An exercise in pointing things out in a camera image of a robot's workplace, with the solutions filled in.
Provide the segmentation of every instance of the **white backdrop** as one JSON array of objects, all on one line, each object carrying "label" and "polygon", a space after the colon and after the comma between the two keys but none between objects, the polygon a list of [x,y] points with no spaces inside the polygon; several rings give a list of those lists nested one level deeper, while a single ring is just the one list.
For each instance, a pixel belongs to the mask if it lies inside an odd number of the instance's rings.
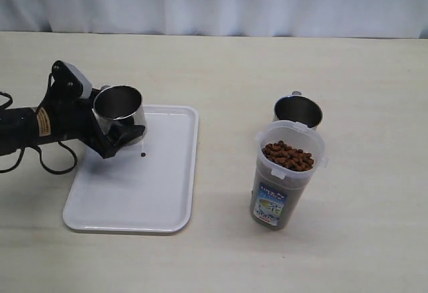
[{"label": "white backdrop", "polygon": [[428,0],[0,0],[0,30],[428,37]]}]

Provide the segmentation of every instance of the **kibble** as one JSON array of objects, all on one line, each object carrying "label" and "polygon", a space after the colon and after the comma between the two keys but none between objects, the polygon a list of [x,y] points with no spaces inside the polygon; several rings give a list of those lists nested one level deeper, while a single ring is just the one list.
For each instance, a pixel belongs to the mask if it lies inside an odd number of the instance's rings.
[{"label": "kibble", "polygon": [[271,162],[292,171],[309,171],[314,168],[314,159],[311,153],[303,149],[288,146],[283,140],[274,144],[267,144],[262,153]]}]

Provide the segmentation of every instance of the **plastic tray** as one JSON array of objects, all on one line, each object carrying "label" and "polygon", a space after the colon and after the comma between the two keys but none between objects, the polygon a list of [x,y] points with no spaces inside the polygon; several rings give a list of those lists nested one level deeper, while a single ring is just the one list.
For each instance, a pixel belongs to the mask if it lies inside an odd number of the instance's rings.
[{"label": "plastic tray", "polygon": [[186,226],[199,115],[187,106],[146,105],[144,112],[147,134],[142,142],[111,159],[86,151],[63,211],[69,228],[173,233]]}]

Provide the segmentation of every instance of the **white table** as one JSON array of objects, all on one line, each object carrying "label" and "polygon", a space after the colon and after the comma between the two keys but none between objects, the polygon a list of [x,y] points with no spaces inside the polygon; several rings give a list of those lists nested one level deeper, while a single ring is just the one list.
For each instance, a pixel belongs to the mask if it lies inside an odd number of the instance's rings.
[{"label": "white table", "polygon": [[[0,33],[0,56],[15,107],[41,101],[61,59],[95,87],[130,84],[201,116],[193,214],[173,236],[68,230],[74,174],[27,151],[0,175],[1,293],[428,290],[428,41]],[[274,232],[248,210],[254,137],[293,90],[323,109],[330,162]]]}]

